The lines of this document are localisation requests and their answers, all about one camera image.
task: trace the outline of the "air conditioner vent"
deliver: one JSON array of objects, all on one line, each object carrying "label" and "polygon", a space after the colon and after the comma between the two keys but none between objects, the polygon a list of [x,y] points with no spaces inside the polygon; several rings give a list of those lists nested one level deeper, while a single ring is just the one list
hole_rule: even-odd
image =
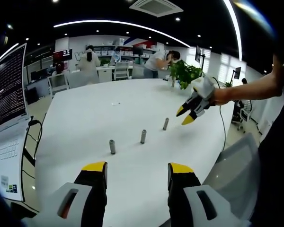
[{"label": "air conditioner vent", "polygon": [[151,14],[155,17],[183,12],[183,9],[167,0],[138,0],[129,8]]}]

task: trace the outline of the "laptop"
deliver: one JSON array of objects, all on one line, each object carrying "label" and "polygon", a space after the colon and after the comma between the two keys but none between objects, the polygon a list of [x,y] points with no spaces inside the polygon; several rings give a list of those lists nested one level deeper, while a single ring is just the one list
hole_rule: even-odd
[{"label": "laptop", "polygon": [[30,117],[24,98],[23,65],[26,44],[0,60],[0,193],[24,201],[22,153]]}]

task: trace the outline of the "keyboard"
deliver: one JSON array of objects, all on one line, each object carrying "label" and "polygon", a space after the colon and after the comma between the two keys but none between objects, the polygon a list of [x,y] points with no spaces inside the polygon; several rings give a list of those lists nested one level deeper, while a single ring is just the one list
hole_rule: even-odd
[{"label": "keyboard", "polygon": [[0,161],[8,158],[14,158],[18,155],[18,140],[12,140],[0,145]]}]

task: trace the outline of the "black ceiling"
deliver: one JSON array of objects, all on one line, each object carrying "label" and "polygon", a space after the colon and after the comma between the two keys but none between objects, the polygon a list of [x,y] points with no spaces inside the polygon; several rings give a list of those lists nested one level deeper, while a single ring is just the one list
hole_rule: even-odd
[{"label": "black ceiling", "polygon": [[[6,35],[7,45],[0,44],[0,55],[14,43],[27,42],[27,52],[53,44],[55,39],[79,35],[127,35],[183,46],[149,30],[111,23],[85,23],[53,28],[59,23],[83,19],[108,19],[139,24],[169,34],[191,46],[213,47],[213,52],[224,52],[238,57],[238,47],[231,17],[222,0],[170,0],[184,12],[154,17],[129,9],[136,0],[6,0],[0,1],[0,39]],[[274,5],[267,1],[252,1],[269,19],[278,25]],[[269,71],[272,64],[272,43],[264,31],[241,9],[234,6],[243,49],[243,60],[260,72]]]}]

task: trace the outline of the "floor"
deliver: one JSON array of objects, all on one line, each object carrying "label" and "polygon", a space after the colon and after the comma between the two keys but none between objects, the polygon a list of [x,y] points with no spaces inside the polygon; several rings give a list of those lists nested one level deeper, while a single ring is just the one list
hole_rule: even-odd
[{"label": "floor", "polygon": [[[28,106],[28,111],[31,116],[34,116],[34,119],[38,119],[40,122],[43,122],[44,116],[50,106],[51,103],[51,97],[47,96],[42,99],[40,99],[38,102],[33,103]],[[253,121],[249,121],[244,124],[245,131],[246,133],[251,132],[253,137],[255,138],[256,143],[259,145],[260,143],[260,134],[257,131],[256,123]],[[29,134],[37,138],[39,134],[39,129],[40,127],[38,125],[33,126]],[[231,124],[228,134],[227,134],[227,139],[226,139],[226,144],[225,148],[231,146],[233,143],[238,141],[242,136],[243,136],[243,130],[238,131],[237,126]],[[28,152],[34,156],[35,152],[35,147],[36,147],[36,142],[31,138],[27,138],[27,143],[26,143],[26,148]],[[39,204],[36,199],[36,191],[35,191],[35,169],[34,167],[28,162],[26,158],[23,160],[23,170],[26,172],[23,172],[23,187],[24,187],[24,197],[25,197],[25,204],[21,202],[15,202],[18,203],[27,209],[34,211],[34,210],[39,210]]]}]

